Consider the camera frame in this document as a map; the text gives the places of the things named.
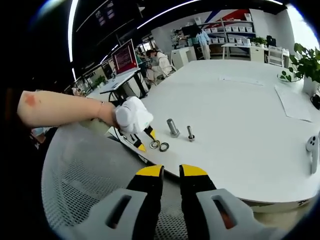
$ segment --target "hex bolt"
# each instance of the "hex bolt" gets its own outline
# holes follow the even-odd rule
[[[172,138],[177,138],[180,134],[179,130],[176,128],[176,125],[174,123],[174,121],[169,118],[166,123],[168,124],[169,126],[169,129],[170,129],[170,135]]]
[[[193,142],[195,140],[195,135],[192,134],[192,131],[191,131],[191,127],[190,126],[187,126],[186,129],[188,130],[188,139],[190,142]]]

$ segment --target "white paper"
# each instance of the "white paper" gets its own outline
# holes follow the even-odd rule
[[[230,76],[219,76],[219,81],[230,81],[230,82],[238,82],[244,84],[253,84],[258,86],[264,86],[265,84],[262,81],[249,78],[249,77],[230,77]]]
[[[274,86],[274,89],[281,100],[285,115],[287,117],[312,123],[308,105],[300,94],[279,86]]]

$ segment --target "scar on arm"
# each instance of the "scar on arm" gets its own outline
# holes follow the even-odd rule
[[[24,102],[28,104],[30,107],[34,107],[36,105],[36,99],[33,94],[26,93]]]

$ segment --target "round white table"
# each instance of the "round white table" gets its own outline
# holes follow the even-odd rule
[[[243,200],[291,203],[317,194],[320,169],[311,175],[306,141],[320,130],[320,112],[301,92],[303,81],[282,83],[282,68],[243,60],[192,61],[151,88],[143,100],[153,114],[156,138],[170,144],[166,152],[123,144],[179,176],[179,165],[202,168],[218,189]],[[227,76],[228,81],[221,80]],[[260,84],[246,83],[247,80]],[[301,94],[312,122],[287,117],[275,85]],[[167,119],[180,131],[170,137]],[[189,142],[187,126],[195,141]]]

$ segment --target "washer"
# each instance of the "washer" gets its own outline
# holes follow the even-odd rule
[[[169,149],[169,147],[170,147],[169,143],[163,142],[163,143],[161,143],[161,145],[159,147],[159,151],[160,152],[165,152],[165,151],[167,151]]]
[[[157,149],[161,146],[160,144],[160,141],[159,140],[153,140],[151,143],[150,143],[150,148],[151,149]]]

